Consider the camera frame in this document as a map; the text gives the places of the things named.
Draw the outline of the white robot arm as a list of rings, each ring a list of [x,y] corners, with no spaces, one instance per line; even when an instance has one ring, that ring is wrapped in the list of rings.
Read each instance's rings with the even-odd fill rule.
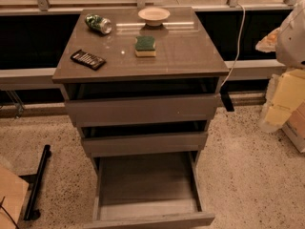
[[[305,100],[305,0],[295,5],[279,28],[255,46],[260,52],[275,52],[287,70],[273,74],[266,92],[259,127],[266,133],[280,129]]]

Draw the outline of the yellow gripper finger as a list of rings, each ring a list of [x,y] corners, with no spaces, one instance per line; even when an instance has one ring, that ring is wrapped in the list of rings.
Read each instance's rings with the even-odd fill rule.
[[[266,133],[280,129],[293,111],[305,101],[305,71],[294,69],[273,74],[266,92],[258,126]]]
[[[255,49],[260,52],[276,52],[277,37],[280,32],[280,28],[276,28],[264,36],[255,45]]]

